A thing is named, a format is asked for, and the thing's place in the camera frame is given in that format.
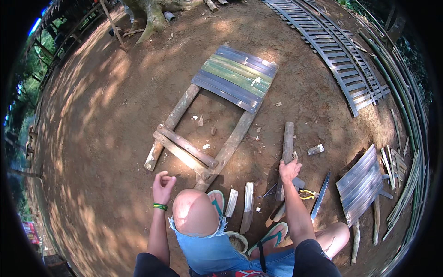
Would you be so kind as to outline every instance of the foot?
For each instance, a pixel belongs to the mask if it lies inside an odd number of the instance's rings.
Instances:
[[[277,234],[280,231],[283,231],[283,226],[282,225],[278,226],[268,236],[269,237],[273,236],[273,235]],[[275,248],[275,245],[277,243],[277,240],[278,240],[278,236],[275,236],[273,239],[268,240],[267,242],[265,242],[263,244],[263,254],[265,256],[268,256],[269,254],[271,254],[274,251],[274,248]],[[251,252],[250,257],[251,257],[252,260],[260,258],[260,250],[258,249],[258,247]]]
[[[208,195],[208,197],[209,197],[209,201],[211,201],[211,203],[214,201],[214,199],[217,200],[217,204],[218,204],[218,206],[220,207],[220,210],[223,213],[223,208],[224,208],[223,207],[223,197],[219,193],[213,193],[211,195]],[[215,210],[215,214],[218,216],[218,211],[217,211],[216,206],[212,205],[212,207]]]

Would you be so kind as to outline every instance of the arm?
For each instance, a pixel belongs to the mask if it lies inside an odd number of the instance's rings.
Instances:
[[[294,249],[304,240],[315,239],[314,226],[311,215],[304,206],[298,191],[292,184],[292,180],[297,177],[302,165],[293,160],[287,165],[280,161],[280,177],[283,183],[284,200],[286,203],[286,217],[288,218],[291,239],[294,242]]]
[[[171,199],[171,191],[177,180],[175,177],[166,176],[167,171],[162,171],[155,176],[152,184],[154,202],[167,205]],[[154,208],[147,252],[156,256],[161,262],[169,266],[169,245],[166,236],[165,210]]]

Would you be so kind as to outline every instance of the bald knee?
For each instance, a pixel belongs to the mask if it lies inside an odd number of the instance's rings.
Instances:
[[[218,214],[208,195],[196,189],[184,189],[172,204],[175,227],[182,234],[205,237],[218,228]]]

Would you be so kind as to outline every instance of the hand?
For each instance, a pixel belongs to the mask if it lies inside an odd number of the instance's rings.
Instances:
[[[167,205],[171,199],[171,191],[176,181],[177,178],[175,176],[167,176],[166,170],[158,173],[155,176],[154,183],[152,184],[154,202]]]
[[[280,178],[283,183],[292,183],[292,180],[297,177],[302,168],[302,164],[297,162],[297,159],[292,160],[287,165],[284,164],[284,160],[280,160]]]

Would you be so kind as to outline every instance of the green bamboo slat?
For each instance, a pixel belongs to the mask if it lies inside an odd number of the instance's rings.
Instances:
[[[245,76],[241,76],[240,74],[237,74],[233,71],[230,71],[229,69],[223,68],[221,66],[216,66],[214,64],[208,64],[208,62],[205,62],[205,64],[202,66],[202,70],[210,72],[216,76],[219,76],[225,80],[230,81],[231,83],[236,84],[237,86],[240,86],[244,88],[245,90],[250,91],[251,93],[257,95],[260,98],[263,98],[264,93],[266,92],[267,88],[257,82],[255,82],[252,79],[249,79]]]
[[[227,59],[225,57],[222,57],[222,56],[219,56],[219,55],[215,55],[215,54],[211,55],[211,58],[220,60],[222,62],[228,63],[228,64],[233,65],[235,67],[238,67],[240,69],[243,69],[243,70],[245,70],[245,71],[247,71],[249,73],[254,74],[255,76],[258,76],[258,77],[262,78],[263,80],[267,81],[268,83],[272,82],[272,78],[271,77],[261,73],[260,71],[257,71],[257,70],[255,70],[253,68],[250,68],[250,67],[248,67],[248,66],[246,66],[244,64],[241,64],[241,63],[238,63],[238,62],[235,62],[235,61],[231,61],[230,59]]]
[[[248,77],[248,78],[256,81],[257,83],[260,83],[260,84],[264,85],[266,88],[269,88],[269,86],[270,86],[268,81],[263,80],[261,77],[255,75],[254,73],[245,71],[245,70],[243,70],[243,69],[241,69],[239,67],[233,66],[232,64],[229,64],[227,62],[224,62],[224,61],[221,61],[221,60],[218,60],[218,59],[214,59],[214,58],[209,58],[207,60],[207,62],[212,62],[212,63],[214,63],[214,64],[216,64],[218,66],[227,68],[230,71],[233,71],[233,72],[238,73],[238,74],[240,74],[242,76]]]

